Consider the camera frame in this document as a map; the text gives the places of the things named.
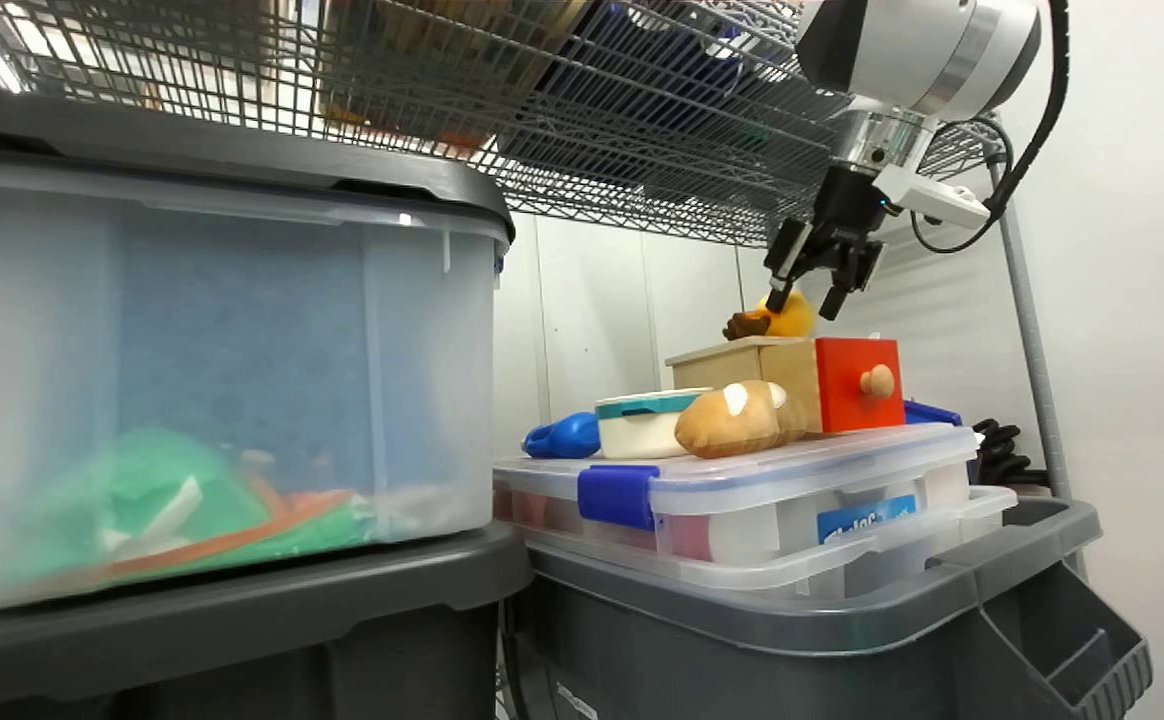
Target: clear plastic bin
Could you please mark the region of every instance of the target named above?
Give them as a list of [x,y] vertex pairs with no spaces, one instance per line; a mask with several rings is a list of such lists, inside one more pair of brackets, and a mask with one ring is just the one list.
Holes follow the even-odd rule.
[[509,224],[0,161],[0,603],[480,527]]
[[895,430],[736,462],[511,465],[497,512],[534,545],[704,591],[842,591],[987,536],[1012,491],[966,491],[964,434]]

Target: plastic container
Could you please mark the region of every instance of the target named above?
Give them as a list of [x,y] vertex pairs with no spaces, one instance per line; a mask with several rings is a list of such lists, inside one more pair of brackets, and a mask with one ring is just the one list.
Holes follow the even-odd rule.
[[314,178],[425,178],[393,151],[0,108],[90,129],[0,151],[0,607],[487,523],[509,217],[432,201],[452,164],[414,201]]
[[842,601],[691,595],[534,548],[509,632],[518,720],[1118,720],[1150,661],[1065,570],[1094,536],[1083,504],[1019,504],[991,542]]
[[509,527],[0,614],[0,720],[497,717]]
[[599,457],[681,457],[676,420],[691,410],[699,393],[644,393],[644,395],[611,395],[595,403]]
[[987,536],[1012,491],[966,496],[964,434],[895,430],[736,462],[511,465],[500,515],[534,545],[697,591],[841,595]]

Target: blue lid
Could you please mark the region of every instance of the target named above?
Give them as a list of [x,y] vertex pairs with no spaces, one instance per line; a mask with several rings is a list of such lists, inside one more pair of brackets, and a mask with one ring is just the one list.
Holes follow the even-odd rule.
[[644,393],[644,395],[611,395],[595,403],[599,420],[614,418],[676,418],[697,403],[699,387],[676,387],[676,393]]

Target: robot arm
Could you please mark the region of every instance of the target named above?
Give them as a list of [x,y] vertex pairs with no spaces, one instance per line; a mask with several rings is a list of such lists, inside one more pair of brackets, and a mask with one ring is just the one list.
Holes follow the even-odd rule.
[[909,207],[966,229],[998,217],[998,206],[1029,171],[1034,148],[1024,157],[1019,178],[1009,178],[1004,191],[987,206],[960,187],[922,181],[916,164],[939,124],[970,119],[1019,89],[1038,52],[1047,5],[1056,26],[1056,18],[1065,18],[1065,0],[808,5],[808,30],[795,46],[795,61],[817,89],[846,92],[856,106],[812,217],[788,220],[772,240],[772,313],[785,309],[788,287],[805,271],[829,268],[830,292],[825,297],[821,318],[830,321],[841,303],[875,271],[881,240],[870,240],[870,232],[887,207]]

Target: wire shelf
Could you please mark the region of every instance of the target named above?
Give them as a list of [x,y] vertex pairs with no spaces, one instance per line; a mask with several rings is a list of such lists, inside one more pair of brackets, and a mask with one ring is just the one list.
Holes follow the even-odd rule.
[[800,0],[0,0],[29,92],[462,161],[518,213],[723,246],[829,167],[846,99],[791,73],[795,32]]

